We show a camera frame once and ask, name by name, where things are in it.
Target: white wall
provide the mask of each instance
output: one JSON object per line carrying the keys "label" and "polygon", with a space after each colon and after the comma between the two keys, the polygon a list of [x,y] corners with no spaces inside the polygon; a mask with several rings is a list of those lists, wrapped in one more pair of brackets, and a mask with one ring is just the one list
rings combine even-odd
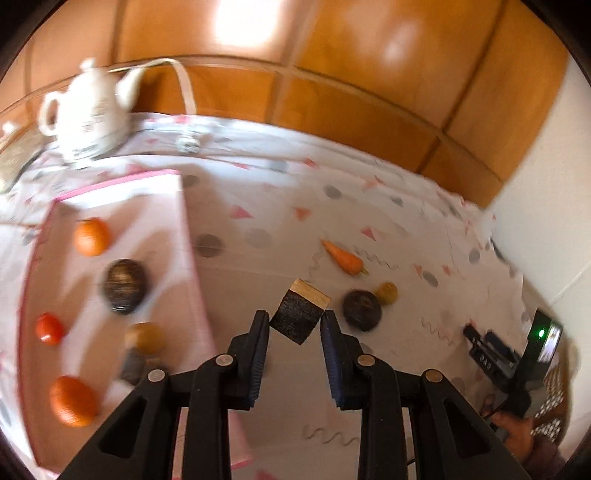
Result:
{"label": "white wall", "polygon": [[493,201],[493,239],[574,340],[569,455],[591,423],[591,87],[574,60],[535,143]]}

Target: dark round fruit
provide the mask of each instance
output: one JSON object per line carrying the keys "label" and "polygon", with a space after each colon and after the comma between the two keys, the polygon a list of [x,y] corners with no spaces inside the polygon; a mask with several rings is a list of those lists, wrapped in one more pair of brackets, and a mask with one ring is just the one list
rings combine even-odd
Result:
{"label": "dark round fruit", "polygon": [[107,269],[103,293],[119,315],[133,312],[148,293],[148,277],[141,263],[124,258]]}
{"label": "dark round fruit", "polygon": [[343,314],[349,325],[368,332],[382,319],[382,307],[370,291],[352,290],[343,301]]}

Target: teapot spout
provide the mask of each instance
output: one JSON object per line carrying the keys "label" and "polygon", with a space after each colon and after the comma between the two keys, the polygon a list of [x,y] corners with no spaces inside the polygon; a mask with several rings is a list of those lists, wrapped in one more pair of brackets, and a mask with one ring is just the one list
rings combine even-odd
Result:
{"label": "teapot spout", "polygon": [[117,82],[115,97],[119,106],[127,112],[134,107],[135,102],[138,100],[139,86],[144,70],[144,67],[133,68]]}

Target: tray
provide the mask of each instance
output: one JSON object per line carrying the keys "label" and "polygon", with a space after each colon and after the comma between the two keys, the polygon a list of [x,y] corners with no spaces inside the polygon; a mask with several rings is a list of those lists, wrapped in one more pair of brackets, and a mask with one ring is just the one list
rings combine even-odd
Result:
{"label": "tray", "polygon": [[[84,257],[73,245],[73,231],[78,220],[94,216],[107,221],[113,243],[98,257]],[[120,258],[143,262],[150,279],[144,301],[124,317],[112,313],[100,293],[106,267]],[[41,343],[35,335],[35,321],[43,312],[58,315],[68,331],[58,347]],[[61,472],[130,392],[131,387],[116,378],[125,355],[125,330],[137,322],[162,327],[167,347],[160,359],[171,373],[195,369],[217,353],[194,268],[177,171],[130,175],[53,200],[25,281],[18,344],[22,416],[38,466]],[[90,426],[68,427],[52,414],[48,392],[60,375],[80,377],[98,393],[101,410]],[[177,450],[183,438],[181,421]],[[230,449],[234,466],[248,463],[248,446],[235,414],[230,417]],[[173,474],[179,469],[175,462]]]}

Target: carrot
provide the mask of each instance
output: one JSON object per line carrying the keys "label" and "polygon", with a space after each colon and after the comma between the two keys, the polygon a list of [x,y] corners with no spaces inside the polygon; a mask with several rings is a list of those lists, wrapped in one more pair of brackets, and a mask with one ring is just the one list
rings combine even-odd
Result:
{"label": "carrot", "polygon": [[347,272],[349,275],[358,275],[364,273],[367,275],[367,271],[363,268],[363,260],[356,257],[353,254],[337,247],[330,243],[328,240],[322,240],[322,244],[326,251],[330,253],[330,256],[335,259],[337,265]]}

